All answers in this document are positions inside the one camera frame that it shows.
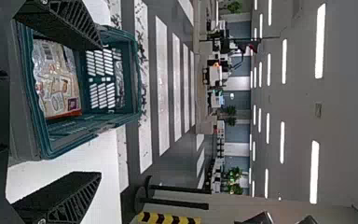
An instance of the ceiling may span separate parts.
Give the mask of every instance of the ceiling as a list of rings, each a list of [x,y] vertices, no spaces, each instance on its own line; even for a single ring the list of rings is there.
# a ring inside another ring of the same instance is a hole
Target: ceiling
[[[318,203],[358,208],[358,1],[273,0],[272,25],[268,0],[258,0],[253,29],[259,32],[264,14],[262,50],[252,67],[263,62],[263,85],[252,89],[253,105],[262,109],[262,132],[252,125],[256,161],[252,162],[255,195],[264,197],[265,169],[268,196],[310,200],[311,143],[320,143]],[[324,77],[315,78],[316,18],[326,3]],[[282,41],[287,38],[287,81],[282,84]],[[271,53],[271,85],[267,86],[267,55]],[[315,104],[322,116],[315,117]],[[266,113],[270,113],[270,143],[266,144]],[[285,160],[280,163],[280,129],[285,122]]]

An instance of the hazard stripe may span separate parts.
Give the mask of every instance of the hazard stripe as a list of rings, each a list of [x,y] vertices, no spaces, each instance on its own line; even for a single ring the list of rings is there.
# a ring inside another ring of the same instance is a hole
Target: hazard stripe
[[[201,218],[177,217],[169,214],[143,212],[138,215],[138,221],[149,224],[201,224]]]
[[[156,224],[162,224],[164,222],[164,219],[165,219],[164,215],[158,214],[158,219],[156,221]]]
[[[196,221],[192,217],[188,217],[187,220],[188,220],[188,224],[196,224]]]
[[[179,224],[179,222],[180,222],[179,217],[176,217],[176,216],[172,216],[172,217],[173,217],[173,222],[172,222],[172,224]]]
[[[144,213],[144,214],[145,214],[145,216],[144,216],[144,218],[142,219],[142,221],[143,221],[143,222],[148,222],[149,219],[150,219],[150,213]]]

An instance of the ceiling light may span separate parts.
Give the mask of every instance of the ceiling light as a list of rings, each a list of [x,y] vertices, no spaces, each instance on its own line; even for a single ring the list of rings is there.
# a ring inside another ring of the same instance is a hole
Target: ceiling light
[[[249,184],[252,184],[252,167],[249,168]]]
[[[284,163],[284,122],[281,122],[281,153],[280,153],[280,161],[281,164]]]
[[[269,197],[269,169],[266,169],[266,179],[264,184],[264,196],[266,199]]]
[[[268,0],[268,25],[272,24],[272,0]]]
[[[269,113],[267,113],[266,142],[269,144]]]
[[[315,77],[324,76],[324,28],[325,28],[326,4],[318,9],[318,19],[316,25],[316,58],[315,58]]]
[[[261,133],[261,108],[258,108],[258,132]]]
[[[252,152],[253,152],[253,161],[255,161],[255,141],[254,141],[254,146],[253,146]]]
[[[282,84],[286,84],[287,39],[282,42]]]
[[[263,13],[260,14],[260,38],[263,38]]]
[[[319,143],[312,141],[310,162],[310,203],[318,202],[318,178],[319,178]]]
[[[267,85],[271,85],[271,54],[267,56]]]
[[[253,116],[254,126],[255,126],[255,120],[257,119],[255,113],[256,113],[256,106],[254,105],[254,116]]]
[[[263,63],[258,64],[258,87],[261,88],[263,84]]]
[[[255,197],[255,181],[252,181],[252,197]]]

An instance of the green plastic crate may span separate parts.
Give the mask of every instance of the green plastic crate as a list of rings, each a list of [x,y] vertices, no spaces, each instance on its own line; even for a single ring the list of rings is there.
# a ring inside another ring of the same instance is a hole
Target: green plastic crate
[[[106,130],[137,121],[142,114],[138,44],[125,31],[101,26],[103,50],[74,51],[82,99],[80,117],[46,120],[34,90],[34,31],[18,24],[26,97],[34,141],[42,160],[51,160],[87,143]]]

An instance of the stanchion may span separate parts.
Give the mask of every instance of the stanchion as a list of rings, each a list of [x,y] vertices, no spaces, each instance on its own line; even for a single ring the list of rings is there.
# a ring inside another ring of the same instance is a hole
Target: stanchion
[[[182,202],[182,201],[170,201],[170,200],[147,198],[146,189],[144,187],[140,187],[135,195],[135,204],[134,204],[135,212],[136,213],[142,212],[144,210],[146,203],[209,210],[208,203],[189,203],[189,202]]]
[[[142,212],[138,215],[138,222],[149,224],[201,224],[201,218],[177,217],[169,214]]]
[[[212,194],[212,191],[210,189],[189,189],[189,188],[179,188],[179,187],[155,185],[155,184],[153,184],[153,176],[151,176],[151,175],[149,175],[146,178],[145,189],[146,189],[147,198],[153,198],[153,196],[155,195],[155,190],[166,190],[166,191],[196,193],[196,194]]]

